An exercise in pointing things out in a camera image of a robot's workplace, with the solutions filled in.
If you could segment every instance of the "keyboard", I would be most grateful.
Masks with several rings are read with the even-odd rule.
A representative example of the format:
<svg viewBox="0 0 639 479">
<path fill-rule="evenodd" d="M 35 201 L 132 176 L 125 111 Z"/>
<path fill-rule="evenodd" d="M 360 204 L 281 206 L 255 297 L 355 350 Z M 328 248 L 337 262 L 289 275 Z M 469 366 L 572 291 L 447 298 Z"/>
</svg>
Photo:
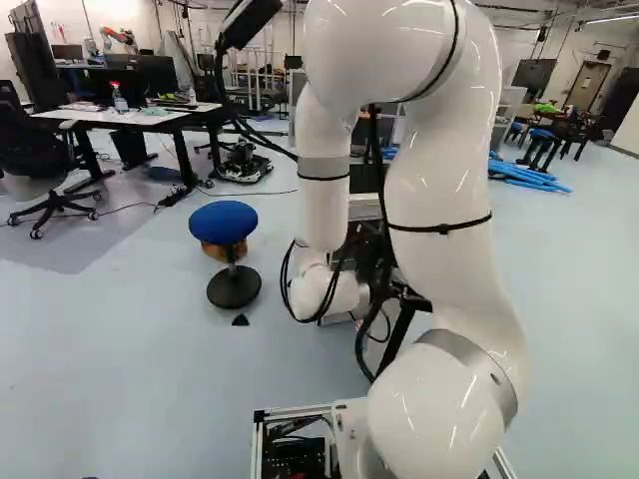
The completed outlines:
<svg viewBox="0 0 639 479">
<path fill-rule="evenodd" d="M 69 105 L 61 105 L 61 110 L 75 110 L 76 112 L 102 112 L 106 110 L 106 107 L 101 105 L 95 105 L 91 102 L 76 102 Z"/>
</svg>

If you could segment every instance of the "ceiling light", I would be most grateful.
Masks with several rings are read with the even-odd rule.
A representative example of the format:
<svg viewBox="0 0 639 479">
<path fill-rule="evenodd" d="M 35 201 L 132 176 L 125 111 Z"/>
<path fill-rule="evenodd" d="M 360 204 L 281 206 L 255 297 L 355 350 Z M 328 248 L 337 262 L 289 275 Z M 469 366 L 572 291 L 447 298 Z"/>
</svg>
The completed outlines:
<svg viewBox="0 0 639 479">
<path fill-rule="evenodd" d="M 598 20 L 587 20 L 584 23 L 591 24 L 591 23 L 614 22 L 615 20 L 630 20 L 631 18 L 639 18 L 639 13 L 635 13 L 633 15 L 625 15 L 623 17 L 612 17 L 612 18 L 600 18 Z"/>
</svg>

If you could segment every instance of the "black desk leg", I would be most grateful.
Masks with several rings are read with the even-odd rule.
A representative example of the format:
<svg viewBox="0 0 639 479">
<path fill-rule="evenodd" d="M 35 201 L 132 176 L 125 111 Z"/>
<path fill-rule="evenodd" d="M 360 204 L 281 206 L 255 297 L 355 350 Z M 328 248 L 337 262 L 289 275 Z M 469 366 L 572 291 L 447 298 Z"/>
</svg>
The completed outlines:
<svg viewBox="0 0 639 479">
<path fill-rule="evenodd" d="M 173 141 L 176 146 L 178 164 L 180 164 L 180 176 L 182 177 L 182 182 L 190 191 L 198 184 L 198 179 L 193 173 L 193 168 L 191 167 L 189 152 L 187 151 L 187 144 L 184 142 L 184 135 L 182 135 L 182 130 L 173 132 Z"/>
<path fill-rule="evenodd" d="M 548 155 L 548 158 L 546 158 L 546 162 L 543 164 L 543 167 L 541 167 L 541 172 L 542 173 L 548 173 L 548 168 L 550 167 L 550 164 L 554 160 L 555 155 L 557 155 L 557 152 L 561 148 L 561 144 L 562 143 L 563 143 L 562 140 L 559 140 L 558 138 L 555 138 L 555 144 L 552 147 L 552 150 L 550 151 L 550 155 Z"/>
<path fill-rule="evenodd" d="M 568 153 L 570 153 L 570 147 L 572 147 L 572 140 L 566 140 L 565 145 L 561 149 L 561 154 L 559 155 L 560 159 L 563 160 L 563 157 L 565 157 L 566 155 L 568 155 Z"/>
<path fill-rule="evenodd" d="M 550 150 L 551 143 L 552 143 L 551 140 L 548 140 L 548 139 L 542 140 L 541 147 L 539 147 L 539 151 L 537 152 L 535 159 L 532 161 L 532 164 L 530 165 L 530 170 L 537 169 L 537 167 L 539 166 L 539 162 L 541 161 L 543 156 L 546 154 L 546 152 L 548 152 L 548 150 Z"/>
<path fill-rule="evenodd" d="M 217 178 L 218 171 L 222 169 L 222 157 L 220 156 L 220 143 L 218 142 L 218 123 L 207 118 L 207 131 L 209 132 L 209 144 L 211 147 L 211 158 L 213 159 L 213 170 L 209 173 L 209 178 Z"/>
<path fill-rule="evenodd" d="M 528 147 L 528 150 L 526 150 L 526 154 L 523 156 L 523 158 L 517 160 L 517 165 L 530 165 L 532 155 L 535 153 L 535 150 L 537 150 L 537 147 L 539 147 L 542 143 L 543 139 L 533 138 L 530 146 Z"/>
<path fill-rule="evenodd" d="M 98 163 L 98 158 L 96 157 L 96 152 L 93 151 L 91 140 L 89 140 L 89 135 L 86 131 L 82 130 L 73 133 L 78 140 L 78 146 L 82 152 L 82 160 L 84 161 L 85 167 L 89 171 L 91 177 L 67 188 L 64 191 L 67 195 L 79 192 L 80 190 L 94 185 L 105 178 L 113 177 L 116 174 L 115 170 L 102 171 L 100 164 Z"/>
<path fill-rule="evenodd" d="M 581 145 L 579 145 L 579 150 L 577 150 L 577 154 L 575 155 L 575 162 L 579 161 L 579 159 L 581 158 L 581 154 L 583 153 L 587 144 L 588 144 L 588 139 L 585 138 L 583 142 L 581 143 Z"/>
</svg>

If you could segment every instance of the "green object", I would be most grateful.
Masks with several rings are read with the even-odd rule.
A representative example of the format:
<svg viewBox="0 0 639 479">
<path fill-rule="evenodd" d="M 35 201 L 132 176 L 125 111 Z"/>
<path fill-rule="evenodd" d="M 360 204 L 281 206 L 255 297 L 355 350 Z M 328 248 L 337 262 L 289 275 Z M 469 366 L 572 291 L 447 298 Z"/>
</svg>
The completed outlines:
<svg viewBox="0 0 639 479">
<path fill-rule="evenodd" d="M 540 103 L 539 105 L 535 105 L 535 112 L 537 113 L 561 113 L 557 107 L 550 103 Z"/>
<path fill-rule="evenodd" d="M 166 117 L 167 115 L 169 115 L 169 112 L 160 107 L 141 108 L 140 111 L 144 115 L 148 115 L 150 117 Z"/>
</svg>

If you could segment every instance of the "metal frame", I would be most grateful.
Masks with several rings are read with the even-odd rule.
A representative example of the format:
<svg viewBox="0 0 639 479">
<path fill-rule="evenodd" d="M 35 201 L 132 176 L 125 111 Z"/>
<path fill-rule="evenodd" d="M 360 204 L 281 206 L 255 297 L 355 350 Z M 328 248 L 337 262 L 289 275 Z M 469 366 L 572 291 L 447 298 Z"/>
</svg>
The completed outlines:
<svg viewBox="0 0 639 479">
<path fill-rule="evenodd" d="M 334 413 L 340 415 L 346 414 L 346 407 L 344 404 L 350 404 L 356 407 L 358 403 L 363 403 L 364 401 L 365 399 L 361 398 L 348 401 L 337 401 L 333 404 L 318 404 L 307 407 L 291 407 L 283 409 L 271 408 L 255 411 L 253 440 L 251 445 L 251 479 L 262 479 L 264 431 L 266 424 L 286 421 L 288 419 L 313 418 L 321 416 L 328 419 L 331 423 L 334 423 L 332 421 Z M 517 479 L 517 476 L 501 447 L 497 447 L 497 449 L 495 449 L 492 456 L 492 462 L 494 463 L 501 479 Z M 481 477 L 487 477 L 487 474 L 484 472 Z"/>
</svg>

